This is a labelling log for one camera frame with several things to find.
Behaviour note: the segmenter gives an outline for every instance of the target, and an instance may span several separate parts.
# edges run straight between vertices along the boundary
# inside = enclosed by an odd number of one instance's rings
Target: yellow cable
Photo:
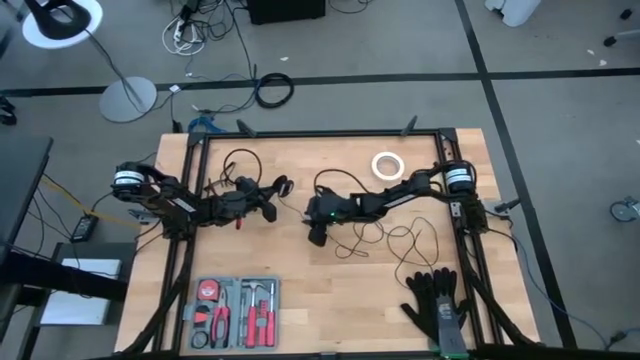
[[[84,211],[86,214],[91,214],[95,217],[98,217],[104,221],[110,221],[112,223],[116,223],[116,224],[120,224],[120,225],[124,225],[124,226],[130,226],[134,229],[139,230],[140,229],[140,224],[136,224],[136,223],[132,223],[132,222],[128,222],[128,221],[124,221],[124,220],[120,220],[116,217],[113,217],[111,215],[107,215],[107,214],[102,214],[96,211],[93,211],[91,209],[89,209],[88,207],[84,206],[82,203],[80,203],[78,200],[76,200],[73,196],[71,196],[71,194],[69,194],[67,192],[67,190],[61,188],[60,186],[52,183],[51,181],[49,181],[47,178],[42,178],[41,181],[47,185],[48,187],[50,187],[52,190],[54,191],[58,191],[60,193],[62,193],[62,195],[64,195],[67,199],[69,199],[69,201],[71,201],[71,203],[75,206],[77,206],[78,208],[80,208],[82,211]]]

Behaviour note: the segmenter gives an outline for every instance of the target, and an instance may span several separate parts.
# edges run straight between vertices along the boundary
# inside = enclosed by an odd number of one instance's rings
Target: power adapter
[[[80,218],[80,221],[78,221],[76,228],[73,229],[73,233],[71,234],[71,238],[69,238],[69,241],[74,244],[89,241],[89,239],[91,238],[91,234],[93,234],[93,230],[96,228],[97,223],[97,216],[85,214]]]

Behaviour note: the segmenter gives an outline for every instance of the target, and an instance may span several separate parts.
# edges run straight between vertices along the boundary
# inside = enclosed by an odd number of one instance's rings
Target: black floor stripe
[[[487,97],[489,109],[491,111],[491,114],[493,115],[493,120],[498,130],[498,135],[500,136],[500,142],[502,143],[502,148],[507,158],[507,164],[509,165],[511,176],[513,177],[516,192],[522,204],[522,211],[524,212],[529,234],[531,235],[531,242],[533,243],[533,249],[536,255],[536,259],[538,260],[538,266],[540,268],[540,273],[542,274],[542,279],[544,281],[547,295],[554,303],[556,303],[556,305],[560,309],[565,310],[565,304],[560,292],[560,286],[558,285],[558,280],[556,279],[556,275],[553,270],[553,264],[551,263],[551,259],[549,258],[547,246],[544,243],[542,230],[540,229],[540,224],[538,222],[538,216],[536,215],[535,208],[533,207],[533,202],[531,201],[531,196],[529,195],[529,190],[524,180],[524,175],[522,174],[520,163],[516,156],[516,150],[513,145],[513,141],[511,140],[511,135],[509,134],[509,129],[507,128],[507,124],[504,120],[504,115],[502,114],[502,110],[500,109],[500,104],[498,103],[498,98],[493,88],[493,84],[491,83],[491,79],[487,71],[487,66],[484,62],[484,58],[482,57],[480,44],[478,43],[478,39],[476,38],[473,26],[471,25],[469,13],[467,12],[467,8],[463,0],[456,0],[456,6],[458,7],[460,19],[462,20],[464,30],[467,34],[467,40],[469,41],[469,46],[471,47],[473,60],[476,63],[478,72],[481,77],[482,87]],[[558,327],[558,332],[560,333],[562,344],[564,345],[564,347],[576,348],[576,338],[573,333],[573,329],[571,328],[569,317],[567,316],[567,314],[562,313],[553,307],[552,310],[553,316],[556,321],[556,326]]]
[[[608,76],[640,75],[640,68],[591,69],[591,70],[553,70],[553,71],[516,71],[488,73],[491,80],[529,80],[529,79],[566,79]]]
[[[9,28],[2,39],[0,39],[0,59],[2,59],[4,53],[7,52],[11,39],[13,39],[13,29]]]
[[[338,84],[375,84],[396,82],[428,82],[428,81],[472,81],[480,80],[476,73],[442,73],[442,74],[377,74],[377,75],[351,75],[351,76],[319,76],[294,78],[296,86],[306,85],[338,85]],[[169,88],[178,85],[184,90],[216,90],[216,89],[243,89],[252,88],[251,81],[202,81],[187,83],[162,83],[156,84],[158,91],[169,91]],[[279,86],[278,83],[267,84]],[[7,89],[0,90],[0,95],[12,97],[32,96],[56,96],[56,95],[87,95],[100,94],[105,86],[80,86],[60,88],[34,88],[34,89]]]

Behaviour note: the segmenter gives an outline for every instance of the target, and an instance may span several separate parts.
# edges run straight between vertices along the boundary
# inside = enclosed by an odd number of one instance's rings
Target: black desk
[[[125,281],[12,251],[52,143],[49,137],[0,134],[0,342],[16,304],[41,305],[48,293],[43,288],[115,301],[126,295]]]

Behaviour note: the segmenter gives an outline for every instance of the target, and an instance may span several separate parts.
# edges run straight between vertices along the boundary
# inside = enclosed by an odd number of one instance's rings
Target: hammer
[[[256,308],[256,289],[258,287],[264,288],[264,286],[257,281],[249,281],[243,286],[251,288],[251,305],[249,306],[249,324],[247,328],[247,347],[252,348],[256,346],[256,321],[258,317],[258,309]]]

